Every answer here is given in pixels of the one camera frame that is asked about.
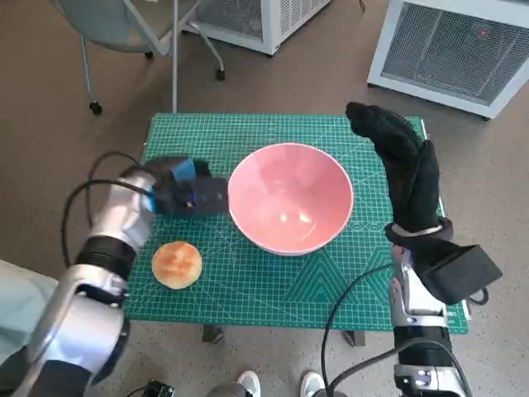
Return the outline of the bare left robot hand, blue tape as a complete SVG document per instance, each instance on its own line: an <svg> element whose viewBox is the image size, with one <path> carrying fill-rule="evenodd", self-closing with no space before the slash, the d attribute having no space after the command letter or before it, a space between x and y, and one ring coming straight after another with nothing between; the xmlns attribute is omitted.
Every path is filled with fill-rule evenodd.
<svg viewBox="0 0 529 397"><path fill-rule="evenodd" d="M203 159L166 156L145 163L155 178L150 191L152 212L177 218L226 213L228 181L214 177Z"/></svg>

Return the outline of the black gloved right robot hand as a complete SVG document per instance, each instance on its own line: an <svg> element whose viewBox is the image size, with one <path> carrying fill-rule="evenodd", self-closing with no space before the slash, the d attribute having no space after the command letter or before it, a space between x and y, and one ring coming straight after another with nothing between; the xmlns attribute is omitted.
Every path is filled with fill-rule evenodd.
<svg viewBox="0 0 529 397"><path fill-rule="evenodd" d="M440 171L433 143L421 139L406 118L376 105L348 103L346 116L383 162L393 223L409 233L438 228Z"/></svg>

